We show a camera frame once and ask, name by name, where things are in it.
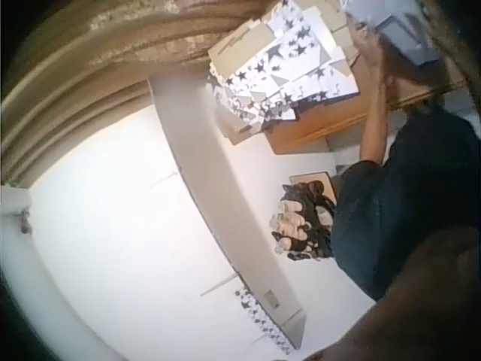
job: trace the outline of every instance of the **cardboard flap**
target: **cardboard flap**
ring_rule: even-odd
[[[214,56],[209,53],[216,70],[224,79],[231,77],[259,52],[276,41],[269,27],[260,22],[253,28],[244,27],[243,31],[236,35],[238,36],[231,38],[224,47],[216,47],[218,52]]]

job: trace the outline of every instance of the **person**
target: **person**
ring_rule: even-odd
[[[337,264],[379,301],[414,250],[455,226],[479,229],[480,142],[472,126],[439,106],[413,111],[383,162],[387,141],[386,47],[349,19],[373,88],[359,162],[341,178],[331,246]]]
[[[305,361],[478,360],[479,237],[471,227],[430,235],[385,297],[338,342]]]

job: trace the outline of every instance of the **white wall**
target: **white wall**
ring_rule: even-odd
[[[307,314],[302,347],[289,357],[289,361],[303,359],[338,340],[373,304],[337,267],[334,260],[293,262],[274,253],[275,240],[268,224],[284,194],[282,185],[289,184],[289,176],[292,175],[318,171],[335,175],[334,155],[323,139],[317,148],[324,149],[324,152],[285,156],[276,156],[263,135],[232,146],[213,121],[211,126],[262,230],[262,241],[276,257]],[[267,346],[258,345],[257,348],[259,355],[267,352]]]
[[[2,211],[30,206],[27,190],[2,187]],[[22,314],[43,343],[61,360],[120,361],[74,313],[47,273],[30,235],[20,231],[20,217],[3,213],[2,272]]]
[[[238,278],[201,296],[234,270],[153,107],[92,136],[31,192],[35,242],[52,278],[130,361],[235,360],[261,336],[235,298]]]

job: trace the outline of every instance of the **wooden shelf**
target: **wooden shelf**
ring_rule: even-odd
[[[360,92],[357,96],[329,105],[318,105],[302,113],[299,121],[281,123],[274,127],[272,133],[266,133],[275,154],[298,153],[312,141],[366,119],[371,76],[363,58],[357,60],[352,72]],[[399,60],[395,64],[390,64],[389,73],[396,74],[395,82],[388,91],[391,110],[417,103],[435,93],[445,93],[465,85],[460,71],[449,59],[426,64],[421,68],[415,68]]]

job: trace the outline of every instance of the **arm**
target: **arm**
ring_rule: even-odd
[[[383,164],[387,141],[386,83],[378,72],[373,74],[373,89],[368,109],[368,119],[359,150],[360,160]]]
[[[382,165],[387,142],[385,52],[378,34],[363,24],[356,24],[351,17],[347,17],[347,19],[352,42],[366,59],[373,80],[359,159],[370,160]]]

